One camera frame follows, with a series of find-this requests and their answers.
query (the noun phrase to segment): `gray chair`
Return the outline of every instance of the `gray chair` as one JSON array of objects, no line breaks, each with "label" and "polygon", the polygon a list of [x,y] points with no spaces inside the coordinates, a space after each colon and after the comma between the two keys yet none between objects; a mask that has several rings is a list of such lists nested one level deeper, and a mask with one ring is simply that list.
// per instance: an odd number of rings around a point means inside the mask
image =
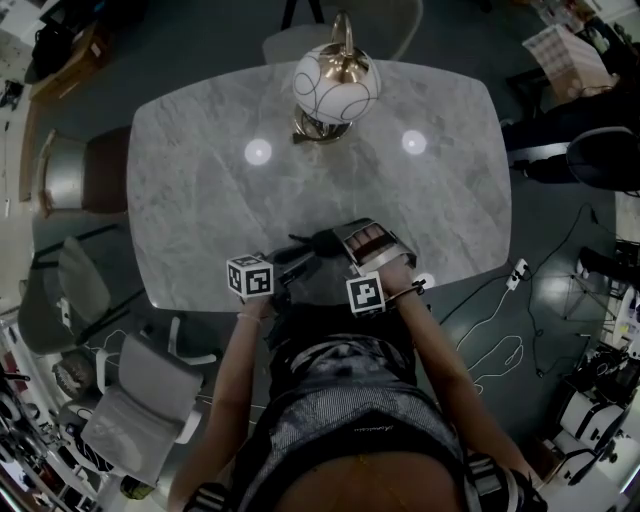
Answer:
[{"label": "gray chair", "polygon": [[[32,259],[29,277],[20,309],[18,328],[29,349],[38,355],[73,350],[128,314],[126,306],[144,293],[137,291],[120,304],[111,307],[111,296],[93,262],[80,246],[80,241],[116,229],[117,224],[99,228],[76,238],[67,238],[37,251]],[[58,252],[54,261],[43,261]],[[45,288],[45,272],[56,269],[63,295],[70,311],[61,312],[51,304]],[[71,329],[72,315],[82,319],[83,327]]]},{"label": "gray chair", "polygon": [[[98,385],[105,389],[102,379]],[[186,443],[200,421],[193,408],[203,377],[178,358],[157,352],[141,336],[129,334],[120,353],[118,379],[105,389],[82,440],[118,472],[155,486],[173,444]]]},{"label": "gray chair", "polygon": [[[320,0],[320,4],[348,11],[356,46],[384,60],[400,60],[404,55],[423,11],[422,0]],[[367,34],[371,35],[369,45]],[[265,39],[262,53],[267,64],[297,61],[312,48],[330,41],[331,26],[324,23],[286,27]]]},{"label": "gray chair", "polygon": [[49,133],[40,151],[37,196],[45,218],[54,211],[127,210],[127,154],[131,126],[84,143]]}]

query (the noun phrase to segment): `desk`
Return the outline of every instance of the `desk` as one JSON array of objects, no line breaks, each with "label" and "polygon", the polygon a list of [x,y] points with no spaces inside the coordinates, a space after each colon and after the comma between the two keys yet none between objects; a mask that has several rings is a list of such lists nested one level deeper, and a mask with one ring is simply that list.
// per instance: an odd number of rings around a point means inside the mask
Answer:
[{"label": "desk", "polygon": [[[129,217],[155,306],[236,310],[226,259],[269,253],[290,245],[289,233],[310,235],[360,217],[417,251],[418,270],[436,285],[505,263],[509,169],[486,87],[438,69],[377,65],[377,104],[327,145],[291,142],[294,63],[211,78],[136,112]],[[256,139],[271,148],[262,165],[245,157]],[[347,302],[346,259],[341,264],[325,265],[302,300]]]}]

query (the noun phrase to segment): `wrist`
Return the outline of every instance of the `wrist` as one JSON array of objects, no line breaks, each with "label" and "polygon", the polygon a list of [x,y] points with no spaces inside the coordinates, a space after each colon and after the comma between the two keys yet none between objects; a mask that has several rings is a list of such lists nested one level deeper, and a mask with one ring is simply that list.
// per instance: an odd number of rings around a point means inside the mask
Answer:
[{"label": "wrist", "polygon": [[271,297],[258,297],[255,299],[249,299],[245,302],[240,310],[240,313],[250,317],[261,319],[269,316],[270,307],[269,299]]},{"label": "wrist", "polygon": [[417,290],[413,290],[409,293],[405,293],[404,295],[401,295],[400,297],[395,299],[395,304],[398,309],[404,308],[404,307],[412,307],[416,305],[424,306],[424,304],[422,303],[422,299],[420,299],[420,295],[418,295]]}]

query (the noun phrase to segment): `cable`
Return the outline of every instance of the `cable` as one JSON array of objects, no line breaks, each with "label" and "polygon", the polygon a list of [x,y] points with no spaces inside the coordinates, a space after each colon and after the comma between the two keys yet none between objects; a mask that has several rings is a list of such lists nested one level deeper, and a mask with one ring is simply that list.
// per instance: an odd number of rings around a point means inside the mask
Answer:
[{"label": "cable", "polygon": [[[88,345],[83,345],[83,346],[84,346],[84,348],[86,348],[87,350],[89,350],[92,354],[94,354],[94,350],[95,350],[96,352],[98,352],[98,351],[100,351],[100,350],[106,350],[106,349],[107,349],[107,344],[109,343],[109,340],[111,339],[111,336],[114,336],[114,335],[115,335],[115,334],[117,334],[117,333],[122,333],[122,334],[124,334],[125,338],[127,337],[127,333],[126,333],[126,332],[124,332],[122,329],[116,329],[115,331],[113,331],[111,334],[109,334],[109,336],[107,336],[107,337],[104,339],[104,343],[103,343],[102,347],[89,347]],[[114,363],[113,361],[109,361],[109,358],[110,358],[111,356],[115,356],[115,355],[117,355],[117,354],[110,354],[110,355],[108,355],[108,356],[107,356],[107,358],[105,359],[105,362],[107,362],[107,363],[109,363],[109,364],[111,364],[111,365],[115,366],[116,368],[120,368],[120,365],[119,365],[118,363]]]},{"label": "cable", "polygon": [[525,269],[525,272],[529,272],[529,279],[523,279],[523,280],[531,282],[531,284],[529,285],[529,299],[527,301],[527,313],[529,314],[529,318],[531,318],[531,325],[533,327],[533,337],[531,339],[531,350],[533,352],[533,364],[536,369],[536,375],[540,378],[544,377],[546,372],[543,372],[540,369],[540,366],[538,365],[537,343],[538,343],[538,339],[544,336],[544,329],[538,329],[536,318],[531,312],[531,301],[533,299],[533,278],[536,276],[538,272],[540,272],[540,269],[549,261],[549,259],[551,259],[551,257],[555,253],[557,253],[560,249],[562,249],[562,247],[564,247],[564,244],[566,244],[569,241],[569,238],[571,238],[571,235],[573,234],[574,230],[576,229],[576,226],[578,225],[578,221],[580,220],[580,215],[582,215],[582,211],[586,206],[588,206],[591,209],[591,220],[596,224],[598,224],[598,220],[591,203],[583,203],[582,206],[580,206],[580,208],[578,209],[578,213],[576,214],[576,218],[573,221],[571,228],[569,228],[569,231],[567,232],[565,237],[562,239],[562,241],[558,244],[558,246],[555,249],[553,249],[549,254],[547,254],[547,256],[545,256],[545,258],[538,265],[535,271],[532,272],[530,267],[527,267]]},{"label": "cable", "polygon": [[125,337],[125,338],[127,337],[127,333],[126,333],[126,332],[124,332],[122,329],[116,329],[115,331],[113,331],[111,334],[109,334],[109,336],[107,336],[107,337],[104,339],[104,344],[102,345],[102,348],[103,348],[103,349],[105,349],[105,350],[106,350],[106,348],[107,348],[107,343],[109,343],[109,340],[111,339],[111,336],[114,336],[114,335],[115,335],[115,334],[117,334],[117,333],[122,333],[122,334],[124,334],[124,337]]},{"label": "cable", "polygon": [[[201,398],[204,399],[206,398],[207,400],[202,400],[205,403],[208,403],[209,405],[211,405],[211,400],[212,397],[208,396],[208,395],[196,395],[197,398]],[[264,405],[254,405],[251,404],[251,407],[253,407],[254,409],[266,409],[266,407]]]},{"label": "cable", "polygon": [[462,306],[464,306],[467,302],[469,302],[478,292],[480,292],[480,290],[483,290],[484,288],[486,288],[488,285],[490,285],[494,281],[498,281],[499,279],[506,279],[507,277],[510,277],[510,276],[511,276],[511,274],[505,274],[503,276],[497,276],[497,277],[494,277],[493,279],[489,279],[488,281],[485,281],[483,284],[478,286],[478,288],[476,288],[475,291],[473,291],[470,295],[468,295],[462,302],[460,302],[455,308],[453,308],[451,311],[449,311],[444,316],[444,318],[442,320],[440,320],[440,325],[443,325],[451,317],[451,315],[453,315]]},{"label": "cable", "polygon": [[504,377],[507,373],[512,372],[513,370],[515,370],[518,366],[520,366],[520,363],[522,362],[522,359],[524,358],[524,345],[522,343],[522,338],[516,334],[508,334],[507,336],[505,336],[504,338],[502,338],[498,344],[493,347],[489,352],[487,352],[484,356],[482,356],[480,359],[478,359],[478,361],[476,361],[475,364],[473,364],[472,366],[469,367],[469,372],[471,372],[476,366],[478,366],[482,361],[484,361],[487,357],[489,357],[491,354],[493,354],[496,350],[498,350],[498,347],[500,345],[502,345],[502,342],[506,339],[509,338],[516,338],[519,341],[518,346],[515,348],[515,350],[511,353],[511,355],[509,357],[507,357],[504,360],[504,365],[505,366],[509,366],[512,362],[513,359],[516,357],[516,355],[518,354],[518,352],[520,352],[520,359],[518,359],[518,362],[516,364],[514,364],[513,366],[511,366],[508,370],[502,372],[502,373],[485,373],[484,375],[480,375],[480,377],[478,377],[476,380],[473,381],[473,385],[478,389],[478,394],[481,395],[482,392],[484,391],[484,386],[482,386],[482,384],[478,384],[478,382],[480,382],[482,379],[487,378],[487,377]]},{"label": "cable", "polygon": [[[479,322],[477,322],[473,327],[471,327],[471,329],[469,329],[467,331],[467,333],[460,339],[460,341],[457,343],[456,345],[456,351],[460,350],[460,347],[462,346],[462,343],[464,343],[464,341],[469,337],[469,335],[477,328],[480,327],[481,325],[484,325],[486,323],[491,322],[491,320],[493,320],[496,315],[498,314],[498,311],[500,311],[500,308],[502,307],[502,303],[504,302],[504,299],[507,297],[507,294],[511,291],[510,288],[507,288],[504,292],[504,294],[502,295],[502,298],[500,299],[500,302],[498,303],[498,306],[496,307],[495,311],[493,312],[493,314],[489,317],[489,318],[485,318],[484,320],[481,320]],[[518,352],[520,352],[520,359],[518,359],[518,362],[513,365],[512,367],[510,367],[508,370],[502,372],[502,373],[485,373],[484,375],[480,375],[480,377],[478,377],[476,380],[473,381],[473,385],[478,389],[478,394],[481,395],[482,392],[484,391],[484,386],[482,386],[482,384],[478,384],[478,382],[480,382],[482,379],[487,378],[487,377],[503,377],[504,375],[506,375],[507,373],[515,370],[520,363],[522,362],[522,358],[524,357],[524,345],[522,344],[522,338],[520,336],[517,336],[515,334],[508,334],[507,336],[505,336],[504,338],[502,338],[495,347],[493,347],[489,352],[487,352],[485,355],[483,355],[480,359],[478,359],[472,366],[470,366],[468,368],[468,371],[471,372],[476,366],[478,366],[482,361],[484,361],[487,357],[489,357],[491,354],[493,354],[496,350],[498,350],[498,347],[500,347],[500,345],[502,345],[502,343],[509,339],[509,338],[517,338],[518,340],[520,340],[520,342],[518,343],[518,346],[515,348],[515,350],[512,352],[512,354],[507,357],[507,359],[505,359],[504,361],[504,365],[505,366],[509,366],[512,362],[513,359],[516,357],[516,355],[518,354]]]},{"label": "cable", "polygon": [[534,276],[540,271],[540,269],[544,266],[544,264],[547,261],[549,261],[551,256],[553,256],[560,249],[562,249],[564,244],[566,244],[569,241],[569,238],[573,234],[573,230],[576,229],[576,226],[578,225],[578,221],[580,220],[580,215],[582,214],[582,210],[584,210],[585,206],[588,206],[589,208],[591,208],[591,211],[593,212],[593,206],[591,206],[591,203],[583,203],[582,204],[582,206],[578,209],[578,213],[576,214],[576,219],[573,221],[573,224],[571,225],[571,228],[569,229],[569,231],[567,232],[565,237],[562,239],[562,242],[560,242],[558,244],[558,246],[553,251],[551,251],[549,254],[547,254],[547,256],[542,260],[542,263],[540,263],[538,265],[538,268],[536,268],[535,272],[531,272],[531,270],[527,268],[527,270],[529,271],[529,274],[531,275],[531,277],[529,277],[529,279],[527,279],[527,281],[531,281],[534,278]]},{"label": "cable", "polygon": [[504,292],[504,294],[502,295],[502,298],[500,299],[500,302],[498,303],[498,307],[496,308],[496,310],[493,312],[493,315],[491,315],[489,318],[482,320],[480,322],[478,322],[477,324],[475,324],[471,329],[469,329],[467,331],[467,334],[465,334],[460,341],[458,342],[458,344],[456,345],[456,350],[460,350],[460,345],[462,345],[462,343],[464,342],[464,340],[467,339],[467,337],[475,330],[476,327],[480,327],[483,324],[486,324],[488,322],[491,322],[491,320],[493,320],[496,315],[498,314],[498,311],[500,311],[500,307],[502,306],[502,303],[504,302],[505,297],[507,296],[507,293],[509,293],[511,291],[510,288],[507,288]]}]

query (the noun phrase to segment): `white chair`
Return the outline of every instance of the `white chair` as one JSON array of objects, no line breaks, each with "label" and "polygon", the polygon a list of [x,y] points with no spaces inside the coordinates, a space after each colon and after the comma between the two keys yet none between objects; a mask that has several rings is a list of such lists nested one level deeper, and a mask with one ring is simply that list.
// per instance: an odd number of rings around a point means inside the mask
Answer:
[{"label": "white chair", "polygon": [[129,334],[120,354],[118,383],[105,385],[109,355],[96,355],[96,376],[103,396],[82,430],[82,440],[117,469],[156,485],[174,443],[185,444],[198,426],[194,409],[202,374],[179,359]]},{"label": "white chair", "polygon": [[[423,10],[422,0],[320,0],[320,4],[348,11],[356,46],[384,60],[400,60],[420,25]],[[375,38],[363,37],[365,31],[375,33]],[[384,48],[368,48],[361,42],[366,39],[383,41]],[[298,25],[265,39],[262,53],[267,64],[297,61],[312,48],[330,41],[330,25]]]}]

